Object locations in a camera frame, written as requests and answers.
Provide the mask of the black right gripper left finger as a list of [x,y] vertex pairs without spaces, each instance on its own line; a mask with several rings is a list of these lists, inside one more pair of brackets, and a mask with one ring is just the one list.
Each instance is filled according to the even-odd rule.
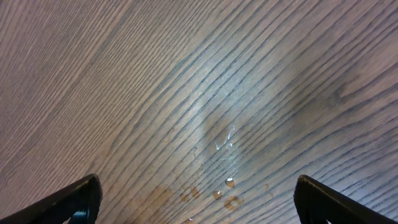
[[102,196],[98,175],[89,174],[42,200],[1,219],[1,223],[94,223],[98,217]]

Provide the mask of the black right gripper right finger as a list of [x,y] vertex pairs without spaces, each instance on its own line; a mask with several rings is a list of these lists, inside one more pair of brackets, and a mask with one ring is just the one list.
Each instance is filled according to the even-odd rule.
[[397,224],[307,175],[297,179],[294,204],[302,224]]

